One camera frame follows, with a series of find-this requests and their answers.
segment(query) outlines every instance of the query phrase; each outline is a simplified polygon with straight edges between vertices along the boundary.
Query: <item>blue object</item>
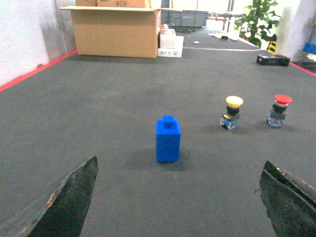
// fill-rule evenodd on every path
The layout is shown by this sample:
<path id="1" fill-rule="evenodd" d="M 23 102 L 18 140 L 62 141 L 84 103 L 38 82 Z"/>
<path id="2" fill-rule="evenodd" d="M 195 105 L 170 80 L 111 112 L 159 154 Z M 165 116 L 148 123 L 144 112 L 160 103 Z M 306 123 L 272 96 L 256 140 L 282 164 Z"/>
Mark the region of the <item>blue object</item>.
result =
<path id="1" fill-rule="evenodd" d="M 275 111 L 270 110 L 267 124 L 271 127 L 281 128 L 281 126 L 284 124 L 285 116 L 286 112 L 276 113 Z"/>
<path id="2" fill-rule="evenodd" d="M 224 127 L 225 129 L 227 129 L 228 131 L 237 127 L 238 122 L 239 122 L 239 115 L 231 116 L 231 117 L 228 117 L 229 116 L 228 114 L 225 114 L 225 115 L 226 117 L 224 115 L 222 116 L 220 125 Z"/>
<path id="3" fill-rule="evenodd" d="M 303 51 L 311 54 L 316 54 L 316 44 L 306 43 Z"/>
<path id="4" fill-rule="evenodd" d="M 176 162 L 180 156 L 181 129 L 172 115 L 164 115 L 156 122 L 156 161 Z"/>

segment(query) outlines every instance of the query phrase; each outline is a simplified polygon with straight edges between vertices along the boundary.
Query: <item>red button cap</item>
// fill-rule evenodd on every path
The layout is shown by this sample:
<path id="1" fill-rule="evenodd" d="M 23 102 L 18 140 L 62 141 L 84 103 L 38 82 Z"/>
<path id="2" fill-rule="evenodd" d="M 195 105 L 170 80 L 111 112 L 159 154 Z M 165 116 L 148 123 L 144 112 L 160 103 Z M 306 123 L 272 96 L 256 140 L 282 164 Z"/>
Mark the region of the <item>red button cap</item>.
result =
<path id="1" fill-rule="evenodd" d="M 288 97 L 286 95 L 276 95 L 275 100 L 277 103 L 282 104 L 282 105 L 287 105 L 292 103 L 291 97 Z"/>

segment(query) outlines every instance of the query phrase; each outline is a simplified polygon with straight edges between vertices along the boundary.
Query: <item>green leaves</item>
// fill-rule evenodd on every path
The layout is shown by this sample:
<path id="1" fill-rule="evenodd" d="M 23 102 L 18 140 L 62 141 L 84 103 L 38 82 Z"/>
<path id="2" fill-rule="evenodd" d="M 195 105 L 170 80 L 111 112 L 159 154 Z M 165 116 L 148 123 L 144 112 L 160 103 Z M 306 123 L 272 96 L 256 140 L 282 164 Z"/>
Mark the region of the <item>green leaves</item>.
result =
<path id="1" fill-rule="evenodd" d="M 235 22 L 235 29 L 241 26 L 240 36 L 247 36 L 246 39 L 255 45 L 261 45 L 258 37 L 270 41 L 271 37 L 267 33 L 271 34 L 270 30 L 273 25 L 278 25 L 280 18 L 274 10 L 270 11 L 270 7 L 277 5 L 274 0 L 253 0 L 252 5 L 245 7 L 248 14 L 242 17 L 241 22 Z"/>

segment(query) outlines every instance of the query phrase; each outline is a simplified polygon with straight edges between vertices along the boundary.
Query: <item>blue block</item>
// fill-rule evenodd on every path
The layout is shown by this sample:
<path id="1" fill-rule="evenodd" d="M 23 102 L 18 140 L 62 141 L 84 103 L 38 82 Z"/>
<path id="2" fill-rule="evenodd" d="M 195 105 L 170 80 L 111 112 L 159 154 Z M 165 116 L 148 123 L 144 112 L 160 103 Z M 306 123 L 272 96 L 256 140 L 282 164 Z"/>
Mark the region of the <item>blue block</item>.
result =
<path id="1" fill-rule="evenodd" d="M 304 52 L 316 54 L 316 44 L 307 43 L 303 49 Z"/>
<path id="2" fill-rule="evenodd" d="M 181 129 L 172 115 L 156 122 L 156 161 L 176 162 L 180 156 Z"/>

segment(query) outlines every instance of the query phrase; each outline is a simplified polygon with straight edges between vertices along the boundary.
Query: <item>yellow button cap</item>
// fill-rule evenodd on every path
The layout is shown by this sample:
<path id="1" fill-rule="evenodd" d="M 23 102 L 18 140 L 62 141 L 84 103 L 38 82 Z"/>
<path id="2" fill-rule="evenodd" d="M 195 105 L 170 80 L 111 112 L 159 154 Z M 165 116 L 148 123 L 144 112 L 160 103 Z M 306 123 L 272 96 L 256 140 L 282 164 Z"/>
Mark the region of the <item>yellow button cap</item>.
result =
<path id="1" fill-rule="evenodd" d="M 228 96 L 226 98 L 226 102 L 229 106 L 232 107 L 239 107 L 243 104 L 243 100 L 238 96 Z"/>

